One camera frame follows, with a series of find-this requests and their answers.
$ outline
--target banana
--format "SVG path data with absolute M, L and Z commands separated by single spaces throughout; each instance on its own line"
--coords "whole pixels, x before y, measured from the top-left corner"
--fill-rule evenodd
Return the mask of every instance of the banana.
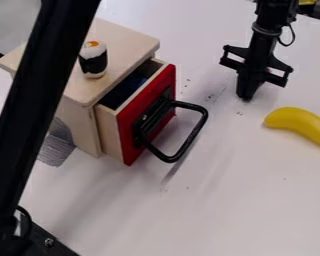
M 320 145 L 320 117 L 307 110 L 279 108 L 266 117 L 264 124 L 269 128 L 291 130 Z

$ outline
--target table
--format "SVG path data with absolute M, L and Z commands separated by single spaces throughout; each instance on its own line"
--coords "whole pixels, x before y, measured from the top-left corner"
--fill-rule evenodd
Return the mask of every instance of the table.
M 265 84 L 246 104 L 235 96 L 235 72 L 218 61 L 224 44 L 248 44 L 254 8 L 103 3 L 98 16 L 160 38 L 157 57 L 177 65 L 179 98 L 208 108 L 210 119 L 175 165 L 145 152 L 127 168 L 80 150 L 59 168 L 37 162 L 21 200 L 34 220 L 83 256 L 320 256 L 320 148 L 262 127 L 281 106 L 320 115 L 320 21 L 299 16 L 296 43 L 277 49 L 295 68 L 287 88 Z M 8 80 L 0 74 L 0 89 Z M 191 119 L 175 118 L 156 145 L 173 152 Z

